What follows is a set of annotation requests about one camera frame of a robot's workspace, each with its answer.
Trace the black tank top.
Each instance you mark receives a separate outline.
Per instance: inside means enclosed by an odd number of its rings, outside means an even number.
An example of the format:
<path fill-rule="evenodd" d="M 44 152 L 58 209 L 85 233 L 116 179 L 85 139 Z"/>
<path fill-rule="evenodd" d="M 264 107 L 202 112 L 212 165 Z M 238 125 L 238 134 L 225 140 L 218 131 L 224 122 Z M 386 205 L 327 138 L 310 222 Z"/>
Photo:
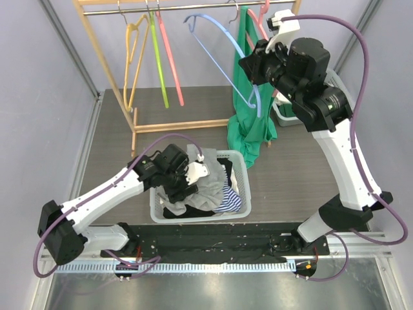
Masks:
<path fill-rule="evenodd" d="M 226 212 L 239 212 L 242 199 L 238 193 L 233 163 L 218 158 L 207 163 L 208 176 L 196 182 L 197 192 L 175 204 L 161 201 L 166 219 L 211 217 Z"/>

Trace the grey tank top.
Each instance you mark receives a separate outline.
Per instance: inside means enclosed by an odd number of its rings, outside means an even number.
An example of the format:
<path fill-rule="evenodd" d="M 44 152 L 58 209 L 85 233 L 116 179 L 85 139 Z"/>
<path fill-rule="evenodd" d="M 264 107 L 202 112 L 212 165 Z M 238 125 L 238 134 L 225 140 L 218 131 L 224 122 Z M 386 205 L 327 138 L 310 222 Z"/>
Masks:
<path fill-rule="evenodd" d="M 202 207 L 210 207 L 215 209 L 219 207 L 223 199 L 223 187 L 224 182 L 227 180 L 225 169 L 217 160 L 216 149 L 202 148 L 203 155 L 205 157 L 204 163 L 207 165 L 210 174 L 207 177 L 200 178 L 195 184 L 198 187 L 198 191 L 186 197 L 182 205 L 193 203 L 193 206 L 201 209 Z"/>

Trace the blue hanger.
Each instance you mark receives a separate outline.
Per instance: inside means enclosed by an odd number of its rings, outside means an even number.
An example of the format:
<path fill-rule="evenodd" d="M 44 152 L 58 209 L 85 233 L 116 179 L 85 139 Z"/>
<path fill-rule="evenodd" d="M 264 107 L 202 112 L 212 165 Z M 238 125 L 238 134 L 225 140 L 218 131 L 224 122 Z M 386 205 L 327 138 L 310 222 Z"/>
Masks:
<path fill-rule="evenodd" d="M 220 31 L 218 38 L 221 38 L 221 40 L 219 42 L 223 43 L 223 38 L 226 37 L 228 43 L 225 43 L 224 47 L 213 48 L 213 51 L 209 51 L 209 49 L 196 35 L 196 22 L 198 19 L 204 19 L 214 25 Z M 260 118 L 261 96 L 259 94 L 258 87 L 253 86 L 250 82 L 247 82 L 246 87 L 242 87 L 238 82 L 236 82 L 235 74 L 230 77 L 226 72 L 226 68 L 229 68 L 230 56 L 234 56 L 234 59 L 236 60 L 233 64 L 233 69 L 240 69 L 237 61 L 245 57 L 245 53 L 241 50 L 241 47 L 238 45 L 232 34 L 219 21 L 202 13 L 190 14 L 186 16 L 183 22 L 188 25 L 188 29 L 195 40 L 199 43 L 201 48 L 206 52 L 215 66 L 220 70 L 222 75 L 232 86 L 232 89 L 235 92 L 233 98 L 240 99 L 250 110 L 255 110 L 256 116 Z"/>

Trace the pink hanger with green top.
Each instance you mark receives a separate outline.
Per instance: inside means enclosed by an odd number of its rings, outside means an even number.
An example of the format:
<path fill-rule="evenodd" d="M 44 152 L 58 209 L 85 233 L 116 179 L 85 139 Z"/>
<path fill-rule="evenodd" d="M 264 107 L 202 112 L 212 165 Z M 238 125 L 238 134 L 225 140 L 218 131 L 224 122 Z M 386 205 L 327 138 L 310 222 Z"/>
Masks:
<path fill-rule="evenodd" d="M 263 28 L 263 18 L 264 18 L 264 15 L 268 12 L 269 6 L 270 6 L 270 1 L 269 0 L 265 1 L 265 3 L 261 5 L 258 16 L 251 9 L 247 10 L 247 14 L 250 16 L 251 20 L 254 22 L 256 28 L 261 34 L 261 37 L 266 40 L 268 40 L 268 36 L 267 36 L 267 33 L 265 32 L 265 29 Z M 247 39 L 247 42 L 250 48 L 253 50 L 255 45 L 253 44 L 251 37 L 249 36 L 248 32 L 246 32 L 245 35 L 246 35 L 246 39 Z M 276 95 L 277 95 L 277 90 L 273 92 L 272 98 L 275 99 Z"/>

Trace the blue white striped tank top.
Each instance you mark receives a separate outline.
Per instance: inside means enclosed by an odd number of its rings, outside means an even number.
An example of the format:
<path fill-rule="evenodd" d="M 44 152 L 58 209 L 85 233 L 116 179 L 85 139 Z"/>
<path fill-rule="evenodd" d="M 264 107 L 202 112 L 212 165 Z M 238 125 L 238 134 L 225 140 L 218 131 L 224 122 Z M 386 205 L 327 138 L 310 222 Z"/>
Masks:
<path fill-rule="evenodd" d="M 239 194 L 230 186 L 223 187 L 223 199 L 219 207 L 213 211 L 215 213 L 239 212 L 242 206 L 242 199 Z"/>

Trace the green tank top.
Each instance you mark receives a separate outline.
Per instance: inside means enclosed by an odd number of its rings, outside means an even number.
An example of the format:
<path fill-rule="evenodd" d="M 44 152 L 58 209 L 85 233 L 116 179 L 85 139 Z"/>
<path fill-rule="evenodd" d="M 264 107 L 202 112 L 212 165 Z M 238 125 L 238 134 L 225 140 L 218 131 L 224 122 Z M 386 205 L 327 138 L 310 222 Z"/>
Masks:
<path fill-rule="evenodd" d="M 236 86 L 233 90 L 235 114 L 228 121 L 227 142 L 230 149 L 243 155 L 245 165 L 251 168 L 259 158 L 261 145 L 277 138 L 275 125 L 270 117 L 274 89 L 268 84 L 258 86 L 261 116 L 257 117 L 256 110 L 249 108 L 244 102 L 245 99 L 254 96 L 254 91 L 238 64 L 240 59 L 239 54 L 234 56 L 232 81 Z"/>

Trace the lime green hanger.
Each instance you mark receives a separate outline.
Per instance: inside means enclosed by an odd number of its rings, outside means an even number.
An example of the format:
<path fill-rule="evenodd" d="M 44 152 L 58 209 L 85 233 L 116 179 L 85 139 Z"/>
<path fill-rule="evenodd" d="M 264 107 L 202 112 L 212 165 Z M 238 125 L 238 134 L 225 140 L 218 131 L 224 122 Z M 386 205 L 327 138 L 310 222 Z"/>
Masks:
<path fill-rule="evenodd" d="M 157 72 L 158 72 L 159 83 L 160 83 L 160 87 L 161 87 L 161 94 L 162 94 L 164 106 L 165 106 L 166 109 L 168 109 L 169 108 L 169 100 L 168 100 L 167 91 L 166 91 L 166 87 L 165 87 L 165 79 L 164 79 L 164 75 L 163 75 L 162 62 L 161 62 L 161 57 L 160 57 L 160 53 L 159 53 L 159 45 L 158 45 L 158 40 L 157 40 L 157 32 L 156 32 L 156 26 L 155 26 L 154 13 L 153 13 L 153 11 L 151 11 L 149 9 L 149 7 L 147 8 L 147 10 L 148 10 L 148 13 L 149 13 L 150 30 L 151 30 L 151 34 L 152 34 L 152 44 L 153 44 L 154 55 L 155 55 L 155 59 L 156 59 Z"/>

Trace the yellow velvet hanger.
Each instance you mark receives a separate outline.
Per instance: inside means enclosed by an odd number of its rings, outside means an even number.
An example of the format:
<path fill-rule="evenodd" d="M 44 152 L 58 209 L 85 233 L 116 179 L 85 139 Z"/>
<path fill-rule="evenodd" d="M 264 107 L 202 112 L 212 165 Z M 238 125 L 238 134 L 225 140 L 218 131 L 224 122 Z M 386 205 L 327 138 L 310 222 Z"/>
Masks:
<path fill-rule="evenodd" d="M 132 112 L 134 96 L 136 92 L 137 82 L 139 78 L 139 73 L 141 70 L 141 65 L 143 62 L 143 55 L 145 53 L 146 42 L 149 33 L 149 17 L 147 14 L 143 14 L 135 23 L 129 23 L 126 19 L 125 13 L 121 13 L 120 1 L 117 1 L 117 8 L 119 13 L 123 16 L 126 25 L 125 31 L 125 48 L 126 48 L 126 59 L 125 59 L 125 74 L 123 80 L 123 105 L 127 112 Z M 128 80 L 130 77 L 130 69 L 134 63 L 134 58 L 137 55 L 137 46 L 141 42 L 141 49 L 138 53 L 136 69 L 134 71 L 133 83 L 128 95 Z"/>

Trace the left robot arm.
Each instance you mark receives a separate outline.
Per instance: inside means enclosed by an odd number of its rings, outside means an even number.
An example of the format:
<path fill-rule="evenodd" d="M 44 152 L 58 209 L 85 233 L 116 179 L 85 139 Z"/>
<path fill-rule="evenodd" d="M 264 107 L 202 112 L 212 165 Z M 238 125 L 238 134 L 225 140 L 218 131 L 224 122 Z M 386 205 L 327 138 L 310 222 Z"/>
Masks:
<path fill-rule="evenodd" d="M 41 209 L 37 233 L 56 265 L 70 263 L 83 252 L 112 250 L 129 258 L 136 253 L 137 238 L 125 223 L 91 227 L 100 216 L 129 198 L 163 187 L 169 200 L 180 202 L 197 192 L 197 181 L 206 171 L 204 154 L 195 158 L 175 144 L 151 156 L 140 154 L 108 181 L 61 205 L 54 200 Z"/>

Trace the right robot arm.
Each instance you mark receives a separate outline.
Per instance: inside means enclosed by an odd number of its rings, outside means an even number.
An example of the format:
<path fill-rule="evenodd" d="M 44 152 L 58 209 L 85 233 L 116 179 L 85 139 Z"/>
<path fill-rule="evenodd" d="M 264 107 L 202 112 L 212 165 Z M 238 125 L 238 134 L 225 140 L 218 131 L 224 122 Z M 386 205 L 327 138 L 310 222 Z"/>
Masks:
<path fill-rule="evenodd" d="M 350 144 L 352 109 L 345 93 L 326 83 L 330 53 L 317 39 L 301 37 L 290 46 L 259 40 L 239 66 L 255 85 L 273 86 L 290 100 L 296 117 L 321 147 L 339 193 L 292 232 L 295 253 L 308 254 L 315 241 L 330 231 L 358 229 L 393 200 L 378 186 L 368 190 L 359 174 Z"/>

